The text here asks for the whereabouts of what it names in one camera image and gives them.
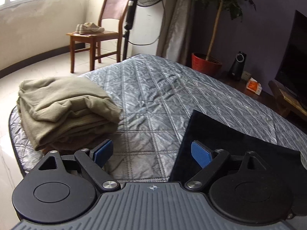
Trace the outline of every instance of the quilted mattress cover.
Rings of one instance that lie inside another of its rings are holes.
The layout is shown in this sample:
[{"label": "quilted mattress cover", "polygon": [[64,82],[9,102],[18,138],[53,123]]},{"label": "quilted mattress cover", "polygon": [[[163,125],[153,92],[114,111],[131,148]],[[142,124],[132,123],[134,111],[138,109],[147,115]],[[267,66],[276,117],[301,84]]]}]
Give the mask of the quilted mattress cover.
[{"label": "quilted mattress cover", "polygon": [[[105,169],[120,183],[167,181],[194,109],[247,135],[299,150],[307,167],[306,134],[259,102],[181,64],[139,54],[82,76],[123,109],[118,130],[106,136],[114,142],[114,154]],[[25,175],[43,154],[33,150],[16,108],[9,128]]]}]

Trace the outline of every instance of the television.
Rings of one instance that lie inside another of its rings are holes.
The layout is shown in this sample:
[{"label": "television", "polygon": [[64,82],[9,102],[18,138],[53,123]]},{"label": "television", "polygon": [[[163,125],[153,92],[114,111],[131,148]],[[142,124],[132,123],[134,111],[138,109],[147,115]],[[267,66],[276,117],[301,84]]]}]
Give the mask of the television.
[{"label": "television", "polygon": [[295,11],[288,46],[275,80],[282,83],[300,104],[307,106],[307,17]]}]

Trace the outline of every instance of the chair backrest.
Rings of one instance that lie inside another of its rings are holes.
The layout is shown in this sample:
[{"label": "chair backrest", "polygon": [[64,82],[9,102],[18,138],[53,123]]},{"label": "chair backrest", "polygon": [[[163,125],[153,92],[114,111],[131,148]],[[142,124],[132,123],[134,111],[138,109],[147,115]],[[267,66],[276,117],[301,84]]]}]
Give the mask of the chair backrest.
[{"label": "chair backrest", "polygon": [[101,27],[102,19],[118,19],[119,31],[121,31],[128,1],[129,0],[104,0],[98,19],[98,26]]}]

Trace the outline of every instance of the black speaker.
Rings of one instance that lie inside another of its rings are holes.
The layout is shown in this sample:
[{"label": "black speaker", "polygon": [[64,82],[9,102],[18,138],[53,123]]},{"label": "black speaker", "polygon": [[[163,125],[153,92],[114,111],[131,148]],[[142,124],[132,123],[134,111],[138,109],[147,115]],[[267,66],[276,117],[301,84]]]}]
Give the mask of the black speaker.
[{"label": "black speaker", "polygon": [[245,60],[246,60],[246,54],[241,51],[238,52],[228,72],[228,75],[235,80],[240,80],[242,76]]}]

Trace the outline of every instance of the chair leg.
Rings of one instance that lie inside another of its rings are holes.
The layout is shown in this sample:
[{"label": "chair leg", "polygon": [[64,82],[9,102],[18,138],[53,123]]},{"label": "chair leg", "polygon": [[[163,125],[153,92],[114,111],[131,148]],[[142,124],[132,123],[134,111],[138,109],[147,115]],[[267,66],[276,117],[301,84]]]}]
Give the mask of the chair leg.
[{"label": "chair leg", "polygon": [[75,41],[70,37],[70,72],[74,73],[75,71]]},{"label": "chair leg", "polygon": [[100,53],[100,45],[101,45],[101,42],[98,41],[98,42],[97,42],[97,47],[98,47],[98,48],[97,48],[97,55],[98,55],[98,56],[101,55],[101,53]]},{"label": "chair leg", "polygon": [[120,50],[122,48],[122,36],[119,36],[117,40],[117,53],[116,53],[116,61],[120,62]]},{"label": "chair leg", "polygon": [[96,53],[96,42],[92,42],[90,46],[90,71],[95,69],[95,53]]}]

